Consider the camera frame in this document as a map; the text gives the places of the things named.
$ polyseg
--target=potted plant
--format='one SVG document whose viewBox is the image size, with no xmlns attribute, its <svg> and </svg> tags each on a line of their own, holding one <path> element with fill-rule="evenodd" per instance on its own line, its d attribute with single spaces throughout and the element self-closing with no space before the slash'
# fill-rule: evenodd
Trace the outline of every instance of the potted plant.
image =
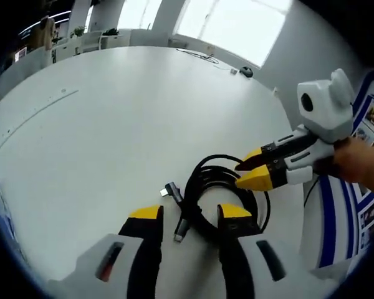
<svg viewBox="0 0 374 299">
<path fill-rule="evenodd" d="M 70 38 L 74 36 L 81 37 L 85 33 L 85 26 L 79 26 L 74 29 L 74 31 L 70 34 Z"/>
<path fill-rule="evenodd" d="M 119 30 L 116 28 L 111 28 L 105 31 L 102 35 L 103 36 L 117 36 L 119 34 Z"/>
</svg>

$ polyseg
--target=window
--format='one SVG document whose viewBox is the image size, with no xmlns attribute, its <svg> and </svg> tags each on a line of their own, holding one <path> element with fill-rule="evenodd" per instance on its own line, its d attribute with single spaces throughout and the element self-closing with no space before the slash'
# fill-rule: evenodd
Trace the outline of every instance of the window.
<svg viewBox="0 0 374 299">
<path fill-rule="evenodd" d="M 85 33 L 89 31 L 90 19 L 92 18 L 93 7 L 94 6 L 90 6 L 89 11 L 87 12 L 87 18 L 86 18 L 86 23 L 85 23 Z"/>
<path fill-rule="evenodd" d="M 187 0 L 176 33 L 201 39 L 261 67 L 292 0 Z"/>
<path fill-rule="evenodd" d="M 151 29 L 162 0 L 125 0 L 118 29 Z"/>
</svg>

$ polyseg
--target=round table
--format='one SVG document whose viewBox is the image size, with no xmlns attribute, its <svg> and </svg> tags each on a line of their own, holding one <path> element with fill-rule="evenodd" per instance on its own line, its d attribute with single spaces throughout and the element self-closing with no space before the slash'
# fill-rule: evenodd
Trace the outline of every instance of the round table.
<svg viewBox="0 0 374 299">
<path fill-rule="evenodd" d="M 170 181 L 183 190 L 206 156 L 243 158 L 291 132 L 279 99 L 230 68 L 176 49 L 122 47 L 63 60 L 8 93 L 0 102 L 0 183 L 19 243 L 39 276 L 64 278 L 131 211 L 162 204 L 158 298 L 224 298 L 216 248 L 193 229 L 182 243 L 173 242 L 180 210 L 160 190 Z M 298 251 L 302 185 L 269 195 L 265 233 Z M 223 189 L 199 204 L 216 223 L 216 205 L 223 202 L 241 205 Z"/>
</svg>

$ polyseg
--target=person's arm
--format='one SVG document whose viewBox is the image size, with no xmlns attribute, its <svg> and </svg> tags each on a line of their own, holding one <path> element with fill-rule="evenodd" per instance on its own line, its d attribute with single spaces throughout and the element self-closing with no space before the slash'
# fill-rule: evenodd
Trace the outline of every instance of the person's arm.
<svg viewBox="0 0 374 299">
<path fill-rule="evenodd" d="M 360 183 L 374 192 L 374 147 L 349 138 L 336 146 L 334 163 L 338 165 L 342 179 Z"/>
</svg>

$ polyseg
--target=white desk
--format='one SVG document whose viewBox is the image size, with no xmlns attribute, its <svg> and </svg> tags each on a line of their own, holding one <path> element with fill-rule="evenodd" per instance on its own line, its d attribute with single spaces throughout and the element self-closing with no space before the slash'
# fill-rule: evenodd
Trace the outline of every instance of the white desk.
<svg viewBox="0 0 374 299">
<path fill-rule="evenodd" d="M 217 297 L 225 287 L 216 249 L 192 229 L 182 244 L 173 242 L 180 211 L 159 191 L 169 181 L 183 188 L 210 154 L 242 158 L 290 132 L 280 101 L 226 67 L 176 49 L 123 47 L 51 65 L 8 93 L 0 102 L 0 182 L 39 275 L 65 277 L 76 258 L 105 234 L 117 233 L 132 210 L 162 204 L 158 298 L 224 298 Z M 43 109 L 3 144 L 7 128 L 63 89 L 78 92 Z M 266 232 L 298 251 L 302 186 L 276 189 L 270 197 Z M 222 189 L 199 203 L 215 221 L 220 202 L 240 204 Z"/>
</svg>

